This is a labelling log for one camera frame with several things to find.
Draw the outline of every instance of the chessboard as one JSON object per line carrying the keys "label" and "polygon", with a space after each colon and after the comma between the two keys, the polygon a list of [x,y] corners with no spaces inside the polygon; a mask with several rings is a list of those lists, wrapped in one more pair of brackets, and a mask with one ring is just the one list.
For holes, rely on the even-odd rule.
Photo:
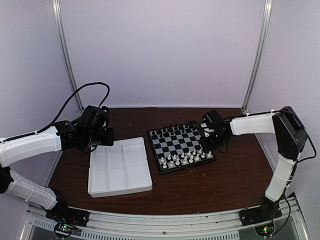
{"label": "chessboard", "polygon": [[193,124],[175,124],[147,132],[160,174],[210,163],[216,159],[205,152],[201,134]]}

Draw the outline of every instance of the wooden table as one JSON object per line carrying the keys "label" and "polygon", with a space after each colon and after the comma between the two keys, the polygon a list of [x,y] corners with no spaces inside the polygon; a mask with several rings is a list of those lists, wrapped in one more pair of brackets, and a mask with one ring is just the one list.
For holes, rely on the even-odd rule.
{"label": "wooden table", "polygon": [[[49,187],[60,190],[72,207],[122,214],[210,213],[256,206],[273,172],[255,135],[234,136],[229,151],[214,151],[217,161],[159,175],[147,131],[164,125],[201,121],[208,108],[115,108],[109,126],[115,139],[143,137],[153,190],[92,198],[88,194],[90,156],[76,149],[63,153]],[[242,114],[217,108],[223,117]]]}

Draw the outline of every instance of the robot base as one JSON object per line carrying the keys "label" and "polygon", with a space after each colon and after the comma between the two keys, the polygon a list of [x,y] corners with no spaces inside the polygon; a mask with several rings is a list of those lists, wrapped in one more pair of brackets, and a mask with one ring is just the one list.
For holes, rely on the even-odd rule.
{"label": "robot base", "polygon": [[266,221],[271,221],[273,219],[279,218],[282,216],[281,210],[274,209],[269,216],[262,217],[261,215],[261,206],[244,209],[239,212],[240,220],[242,226],[248,226],[252,224],[259,224]]}
{"label": "robot base", "polygon": [[[68,207],[68,213],[70,214],[70,216],[74,216],[74,218],[70,217],[69,219],[65,219],[63,221],[65,224],[68,224],[70,226],[75,225],[75,226],[79,226],[79,227],[86,227],[87,226],[87,222],[89,219],[89,212],[88,211]],[[45,217],[48,219],[55,220],[48,213],[45,215]]]}

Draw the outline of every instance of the white wall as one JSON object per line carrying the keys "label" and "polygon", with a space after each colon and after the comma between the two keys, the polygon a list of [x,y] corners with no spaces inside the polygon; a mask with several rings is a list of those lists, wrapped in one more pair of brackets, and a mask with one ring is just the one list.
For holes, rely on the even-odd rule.
{"label": "white wall", "polygon": [[[0,0],[0,136],[37,130],[55,117],[72,93],[51,0]],[[77,116],[74,101],[61,118]],[[44,185],[56,153],[18,162],[12,168]],[[0,195],[0,238],[18,237],[27,204]]]}
{"label": "white wall", "polygon": [[[240,107],[264,0],[68,0],[63,26],[77,85],[110,84],[111,107]],[[80,93],[84,105],[103,89]]]}
{"label": "white wall", "polygon": [[[320,1],[274,1],[268,38],[249,112],[290,105],[320,151]],[[271,164],[277,143],[263,135]],[[302,157],[311,156],[309,144]],[[290,190],[295,191],[313,240],[320,236],[320,158],[299,165]]]}

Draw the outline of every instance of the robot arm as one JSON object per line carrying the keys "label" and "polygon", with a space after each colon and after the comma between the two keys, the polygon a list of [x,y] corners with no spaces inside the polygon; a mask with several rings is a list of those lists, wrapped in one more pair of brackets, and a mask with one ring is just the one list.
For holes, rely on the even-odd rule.
{"label": "robot arm", "polygon": [[84,152],[88,147],[112,146],[114,132],[108,124],[108,108],[88,106],[73,122],[60,121],[41,133],[32,132],[24,137],[0,138],[0,194],[12,194],[26,202],[39,204],[59,221],[76,218],[59,191],[20,176],[10,169],[10,165],[43,153],[72,148]]}
{"label": "robot arm", "polygon": [[242,221],[243,225],[270,220],[271,216],[281,214],[278,211],[279,201],[288,182],[291,181],[300,153],[307,141],[307,133],[296,116],[294,110],[289,106],[280,111],[247,114],[243,117],[226,120],[215,110],[203,116],[202,126],[206,126],[206,128],[201,141],[203,146],[210,149],[221,147],[232,136],[261,133],[275,134],[276,136],[279,157],[273,177],[261,198],[261,207],[258,213],[253,214],[250,209],[247,212],[243,211],[241,219],[251,218],[249,222]]}

